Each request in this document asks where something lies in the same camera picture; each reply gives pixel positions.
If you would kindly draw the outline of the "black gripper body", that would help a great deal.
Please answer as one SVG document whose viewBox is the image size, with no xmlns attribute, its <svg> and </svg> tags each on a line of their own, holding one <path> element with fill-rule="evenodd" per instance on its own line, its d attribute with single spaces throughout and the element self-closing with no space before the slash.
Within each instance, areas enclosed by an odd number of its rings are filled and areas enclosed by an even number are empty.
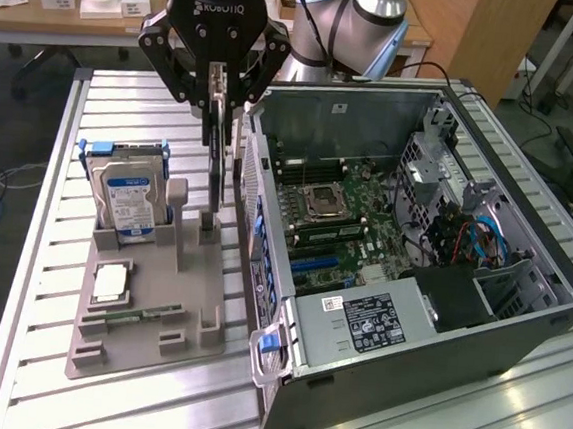
<svg viewBox="0 0 573 429">
<path fill-rule="evenodd" d="M 267 40 L 265 0 L 168 0 L 162 29 L 177 35 L 192 56 L 240 62 Z"/>
</svg>

